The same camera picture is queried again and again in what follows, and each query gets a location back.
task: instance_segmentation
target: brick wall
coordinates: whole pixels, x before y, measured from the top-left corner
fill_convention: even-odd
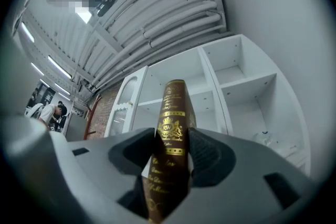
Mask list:
[[[89,132],[96,131],[96,133],[89,135],[88,139],[96,139],[104,137],[107,121],[117,97],[121,84],[118,84],[110,89],[106,89],[101,93],[101,100],[99,101],[96,111],[93,114],[93,118],[90,125]],[[96,100],[96,97],[92,98],[89,102],[89,106],[92,108]]]

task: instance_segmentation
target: white shirt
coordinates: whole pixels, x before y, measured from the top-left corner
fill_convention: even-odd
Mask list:
[[[55,112],[55,105],[48,104],[43,108],[39,119],[42,119],[46,124],[48,124],[54,112]]]

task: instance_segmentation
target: gold stripe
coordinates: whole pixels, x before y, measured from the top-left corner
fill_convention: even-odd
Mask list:
[[[166,117],[166,116],[185,116],[185,112],[184,111],[166,111],[160,115],[160,118]]]
[[[166,148],[167,155],[184,156],[183,148]]]
[[[169,85],[169,84],[171,84],[171,83],[185,83],[185,82],[184,82],[184,80],[172,80],[172,81],[168,82],[166,84],[166,86]]]

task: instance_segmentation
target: ceiling light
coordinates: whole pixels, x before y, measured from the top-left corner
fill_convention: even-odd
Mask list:
[[[88,23],[88,21],[90,20],[90,18],[92,17],[92,14],[87,10],[87,9],[76,9],[76,13],[79,15],[79,17],[82,18],[82,20],[84,21],[84,23]]]
[[[35,38],[33,37],[33,35],[29,32],[27,26],[24,23],[21,23],[22,29],[23,31],[27,34],[27,36],[29,37],[29,39],[34,43],[35,42]]]
[[[56,84],[55,85],[60,88],[62,91],[66,92],[68,95],[70,95],[70,92],[66,91],[65,89],[63,89],[60,85]]]
[[[34,65],[33,63],[31,63],[31,65],[42,75],[44,76],[44,74],[41,72],[41,70],[39,70],[36,65]]]
[[[58,94],[61,95],[61,96],[63,96],[65,99],[71,101],[69,98],[65,97],[63,94],[61,94],[61,93],[58,93]]]
[[[47,86],[48,88],[50,88],[50,86],[49,86],[47,83],[45,83],[42,79],[40,79],[40,81],[41,81],[45,86]]]
[[[65,71],[61,66],[59,66],[58,63],[56,63],[52,57],[48,56],[48,60],[54,64],[55,67],[57,67],[58,70],[60,70],[64,75],[66,75],[69,79],[71,79],[71,75]]]

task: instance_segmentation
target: white cabinet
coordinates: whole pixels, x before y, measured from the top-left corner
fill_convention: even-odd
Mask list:
[[[165,84],[183,79],[197,127],[247,140],[267,131],[269,146],[309,175],[310,146],[300,104],[275,63],[245,36],[216,40],[165,59],[129,75],[123,86],[134,77],[138,81],[131,116],[114,134],[156,127]],[[108,125],[116,111],[122,111],[118,98],[123,86]],[[108,126],[106,135],[111,130]]]

